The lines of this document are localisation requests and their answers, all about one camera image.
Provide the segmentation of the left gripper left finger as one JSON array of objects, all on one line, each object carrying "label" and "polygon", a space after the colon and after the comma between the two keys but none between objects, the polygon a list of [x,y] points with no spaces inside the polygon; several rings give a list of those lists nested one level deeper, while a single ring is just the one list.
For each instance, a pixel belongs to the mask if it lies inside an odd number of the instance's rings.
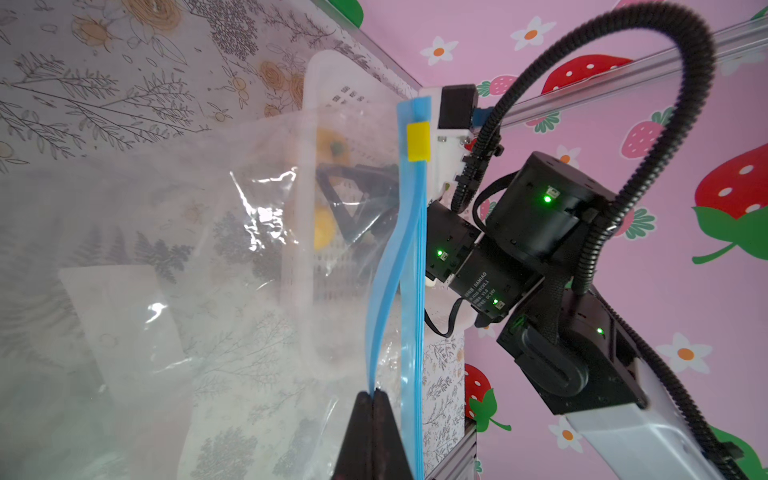
[{"label": "left gripper left finger", "polygon": [[357,394],[332,480],[373,478],[374,403],[367,391]]}]

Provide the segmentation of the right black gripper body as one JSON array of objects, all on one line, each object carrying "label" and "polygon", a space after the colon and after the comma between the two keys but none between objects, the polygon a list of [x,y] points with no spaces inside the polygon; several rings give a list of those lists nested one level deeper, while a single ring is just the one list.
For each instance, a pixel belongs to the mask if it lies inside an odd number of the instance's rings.
[{"label": "right black gripper body", "polygon": [[426,276],[482,315],[506,315],[540,281],[490,237],[435,201],[427,208]]}]

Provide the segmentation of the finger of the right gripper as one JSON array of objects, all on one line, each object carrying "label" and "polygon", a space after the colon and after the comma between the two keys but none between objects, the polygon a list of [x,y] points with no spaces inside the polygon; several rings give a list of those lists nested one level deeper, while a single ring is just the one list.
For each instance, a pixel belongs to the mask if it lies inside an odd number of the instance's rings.
[{"label": "finger of the right gripper", "polygon": [[316,168],[315,178],[344,240],[391,234],[399,204],[397,166],[326,166]]}]

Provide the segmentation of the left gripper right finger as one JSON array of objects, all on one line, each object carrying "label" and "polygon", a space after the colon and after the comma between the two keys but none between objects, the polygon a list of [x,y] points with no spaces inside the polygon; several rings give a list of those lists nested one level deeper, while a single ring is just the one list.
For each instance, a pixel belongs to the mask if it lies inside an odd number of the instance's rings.
[{"label": "left gripper right finger", "polygon": [[372,478],[413,480],[388,395],[376,389],[372,400]]}]

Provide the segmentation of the yellow orange toy fruit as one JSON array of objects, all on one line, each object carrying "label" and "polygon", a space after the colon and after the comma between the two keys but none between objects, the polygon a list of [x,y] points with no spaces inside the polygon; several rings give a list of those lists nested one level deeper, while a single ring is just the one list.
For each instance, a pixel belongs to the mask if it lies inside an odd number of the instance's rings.
[{"label": "yellow orange toy fruit", "polygon": [[335,130],[319,127],[316,130],[316,165],[317,169],[350,166],[350,147],[346,137]]}]

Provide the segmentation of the white plastic basket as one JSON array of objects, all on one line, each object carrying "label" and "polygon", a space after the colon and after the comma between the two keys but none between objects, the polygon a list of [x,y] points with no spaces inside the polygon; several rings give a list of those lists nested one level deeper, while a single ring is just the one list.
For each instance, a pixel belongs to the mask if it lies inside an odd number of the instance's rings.
[{"label": "white plastic basket", "polygon": [[399,203],[400,98],[342,54],[308,65],[292,129],[281,304],[300,364],[318,380],[362,374],[368,295]]}]

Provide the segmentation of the clear zip top bag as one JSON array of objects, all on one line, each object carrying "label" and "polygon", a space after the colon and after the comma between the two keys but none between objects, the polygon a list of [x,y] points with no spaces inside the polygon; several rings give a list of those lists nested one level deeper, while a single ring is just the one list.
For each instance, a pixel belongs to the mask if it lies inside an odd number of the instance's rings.
[{"label": "clear zip top bag", "polygon": [[155,144],[78,114],[1,138],[1,475],[331,479],[357,394],[389,397],[414,479],[424,166],[405,155],[365,368],[318,380],[281,304],[299,114]]}]

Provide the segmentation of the yellow lemon toy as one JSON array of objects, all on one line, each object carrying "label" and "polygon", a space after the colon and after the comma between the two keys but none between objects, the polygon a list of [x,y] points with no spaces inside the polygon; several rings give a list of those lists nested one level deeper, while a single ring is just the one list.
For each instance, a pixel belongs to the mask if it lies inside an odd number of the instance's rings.
[{"label": "yellow lemon toy", "polygon": [[327,207],[318,206],[314,211],[314,250],[328,248],[337,234],[336,220]]}]

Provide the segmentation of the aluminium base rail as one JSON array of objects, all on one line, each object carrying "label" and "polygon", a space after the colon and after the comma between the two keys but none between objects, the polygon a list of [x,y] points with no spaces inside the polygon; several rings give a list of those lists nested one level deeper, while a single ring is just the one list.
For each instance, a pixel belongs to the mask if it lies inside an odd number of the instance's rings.
[{"label": "aluminium base rail", "polygon": [[426,472],[430,480],[474,480],[477,478],[477,429],[474,420],[465,421],[464,436]]}]

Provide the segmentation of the right aluminium frame post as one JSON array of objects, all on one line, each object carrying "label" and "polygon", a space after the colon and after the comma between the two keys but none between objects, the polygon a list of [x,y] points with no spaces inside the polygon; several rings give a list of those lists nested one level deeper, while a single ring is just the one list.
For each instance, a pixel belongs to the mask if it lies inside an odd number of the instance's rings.
[{"label": "right aluminium frame post", "polygon": [[[761,17],[742,22],[714,34],[715,68],[753,52],[767,49],[767,19]],[[679,77],[682,60],[676,49],[670,48],[641,58],[615,70],[555,91],[515,104],[502,120],[502,129],[525,124],[547,114],[575,108],[646,83]]]}]

